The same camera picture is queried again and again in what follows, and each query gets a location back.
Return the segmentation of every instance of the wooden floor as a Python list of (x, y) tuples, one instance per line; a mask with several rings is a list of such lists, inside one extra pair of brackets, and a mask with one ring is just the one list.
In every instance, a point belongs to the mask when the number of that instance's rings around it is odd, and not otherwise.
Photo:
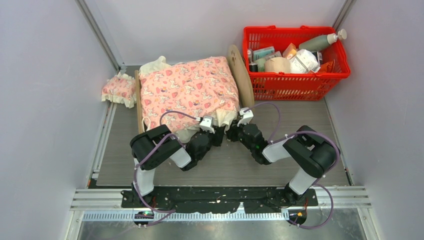
[[(335, 139), (324, 101), (273, 101), (281, 110), (281, 125), (275, 139), (308, 125), (330, 139)], [(278, 122), (272, 105), (255, 110), (253, 123), (267, 139)], [(137, 135), (136, 108), (117, 106), (110, 129), (103, 162), (97, 180), (99, 186), (129, 186), (133, 180), (134, 161), (130, 140)], [(293, 159), (270, 165), (259, 165), (239, 142), (224, 140), (221, 147), (212, 147), (198, 165), (186, 172), (167, 160), (156, 169), (154, 184), (159, 186), (285, 186), (299, 169)], [(340, 162), (320, 181), (325, 186), (347, 185)]]

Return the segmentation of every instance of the bottle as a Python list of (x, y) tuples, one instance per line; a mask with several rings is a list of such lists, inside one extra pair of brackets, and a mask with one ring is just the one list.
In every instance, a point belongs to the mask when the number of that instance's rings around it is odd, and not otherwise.
[(337, 35), (335, 33), (331, 33), (328, 35), (317, 36), (308, 41), (305, 41), (299, 45), (299, 49), (305, 49), (310, 52), (319, 52), (330, 47), (331, 44), (337, 42), (337, 39), (345, 40), (347, 37), (348, 33), (346, 30), (342, 29), (338, 31)]

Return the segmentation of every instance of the plastic basket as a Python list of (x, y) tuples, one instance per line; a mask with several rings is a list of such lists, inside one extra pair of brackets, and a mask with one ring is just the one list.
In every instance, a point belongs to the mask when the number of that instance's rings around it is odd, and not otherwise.
[(351, 70), (346, 60), (341, 41), (322, 51), (322, 62), (334, 59), (332, 73), (274, 73), (249, 71), (248, 49), (257, 50), (274, 46), (283, 51), (290, 43), (299, 44), (319, 35), (332, 34), (335, 30), (327, 26), (301, 26), (299, 28), (277, 28), (276, 26), (247, 26), (244, 28), (243, 56), (250, 76), (255, 100), (318, 101), (340, 80), (349, 77)]

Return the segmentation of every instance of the black mounting plate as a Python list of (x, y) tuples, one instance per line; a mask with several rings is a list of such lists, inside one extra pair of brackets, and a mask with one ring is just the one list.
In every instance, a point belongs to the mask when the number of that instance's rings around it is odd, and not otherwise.
[[(145, 207), (134, 187), (132, 191), (121, 193), (122, 208)], [(308, 206), (318, 206), (315, 190), (311, 188), (295, 205), (290, 205), (283, 196), (284, 188), (275, 186), (155, 186), (153, 192), (146, 195), (144, 200), (154, 208), (175, 209), (176, 213), (233, 213), (240, 203), (243, 203), (246, 214), (278, 213), (281, 208), (303, 207), (306, 199)]]

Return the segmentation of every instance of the gray floor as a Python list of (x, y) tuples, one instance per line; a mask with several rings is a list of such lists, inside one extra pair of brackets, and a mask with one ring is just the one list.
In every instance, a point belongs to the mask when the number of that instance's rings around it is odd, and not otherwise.
[[(308, 125), (331, 139), (335, 139), (324, 101), (273, 101), (281, 110), (281, 125), (275, 139)], [(271, 105), (255, 110), (253, 122), (265, 139), (277, 125), (278, 114)], [(99, 186), (129, 186), (132, 182), (134, 162), (129, 146), (138, 133), (136, 108), (119, 104), (113, 118), (97, 184)], [(284, 186), (299, 166), (290, 159), (271, 165), (259, 165), (250, 152), (238, 142), (224, 140), (221, 147), (212, 147), (199, 164), (186, 172), (173, 162), (166, 161), (156, 169), (154, 184), (159, 186)], [(325, 186), (347, 185), (347, 177), (340, 162), (326, 178)]]
[[(329, 214), (328, 209), (308, 209), (305, 226), (316, 226)], [(327, 225), (307, 230), (286, 221), (191, 221), (164, 222), (138, 229), (127, 221), (83, 221), (79, 240), (366, 240), (356, 209), (335, 209)]]

